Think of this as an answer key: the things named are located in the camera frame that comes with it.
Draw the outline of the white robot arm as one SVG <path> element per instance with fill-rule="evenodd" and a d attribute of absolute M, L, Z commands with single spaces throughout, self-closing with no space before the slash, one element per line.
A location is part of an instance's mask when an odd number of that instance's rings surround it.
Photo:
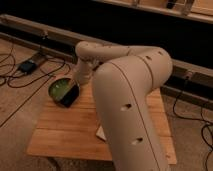
<path fill-rule="evenodd" d="M 168 52 L 155 46 L 81 41 L 75 53 L 75 79 L 92 84 L 116 171 L 170 171 L 147 105 L 147 95 L 171 75 Z"/>

